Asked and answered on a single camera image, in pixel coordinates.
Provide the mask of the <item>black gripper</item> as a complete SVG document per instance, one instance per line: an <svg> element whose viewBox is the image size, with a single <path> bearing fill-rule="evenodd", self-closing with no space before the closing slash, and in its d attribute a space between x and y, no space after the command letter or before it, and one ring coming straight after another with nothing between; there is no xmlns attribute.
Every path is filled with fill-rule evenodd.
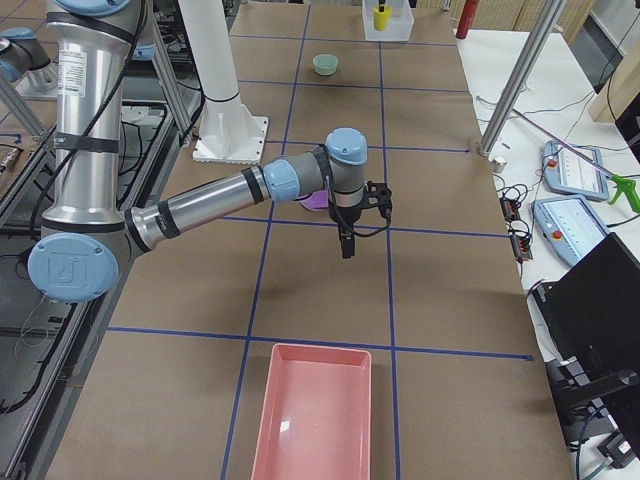
<svg viewBox="0 0 640 480"><path fill-rule="evenodd" d="M358 206L341 207L331 204L331 218L338 225L341 238L342 258L349 258L355 255L355 241L353 229L355 223L361 217L361 210Z"/></svg>

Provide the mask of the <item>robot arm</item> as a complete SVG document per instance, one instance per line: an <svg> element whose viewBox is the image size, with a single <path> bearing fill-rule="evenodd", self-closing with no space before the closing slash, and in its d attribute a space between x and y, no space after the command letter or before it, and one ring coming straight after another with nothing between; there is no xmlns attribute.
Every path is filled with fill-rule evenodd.
<svg viewBox="0 0 640 480"><path fill-rule="evenodd" d="M139 46L161 41L149 1L51 1L58 41L55 163L33 207L27 272L45 296L94 300L160 242L264 201L323 191L341 253L370 205L367 142L352 128L294 156L261 160L268 121L242 103L223 6L177 5L202 96L186 107L162 46L154 58L164 111L149 139L124 136L123 91Z"/></svg>
<svg viewBox="0 0 640 480"><path fill-rule="evenodd" d="M1 76L14 83L27 75L36 89L53 81L52 60L35 33L27 27L1 31Z"/></svg>

